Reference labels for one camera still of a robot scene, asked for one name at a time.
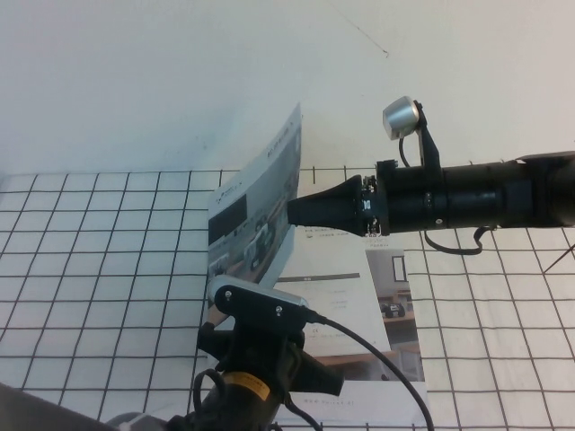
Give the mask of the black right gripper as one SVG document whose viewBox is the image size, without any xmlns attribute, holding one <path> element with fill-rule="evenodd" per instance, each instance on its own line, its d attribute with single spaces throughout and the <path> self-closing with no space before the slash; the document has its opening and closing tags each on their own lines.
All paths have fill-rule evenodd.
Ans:
<svg viewBox="0 0 575 431">
<path fill-rule="evenodd" d="M 439 163 L 400 168 L 396 160 L 378 162 L 374 175 L 290 200 L 287 218 L 361 236 L 437 230 L 445 226 L 444 173 Z"/>
</svg>

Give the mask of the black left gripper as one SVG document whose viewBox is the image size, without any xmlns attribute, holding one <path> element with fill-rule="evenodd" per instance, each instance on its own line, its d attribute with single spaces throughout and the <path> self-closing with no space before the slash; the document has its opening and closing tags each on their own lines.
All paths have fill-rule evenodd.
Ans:
<svg viewBox="0 0 575 431">
<path fill-rule="evenodd" d="M 217 395 L 225 405 L 253 402 L 283 404 L 292 392 L 341 394 L 343 376 L 303 350 L 304 334 L 279 335 L 209 312 L 198 335 L 198 348 L 217 360 Z"/>
</svg>

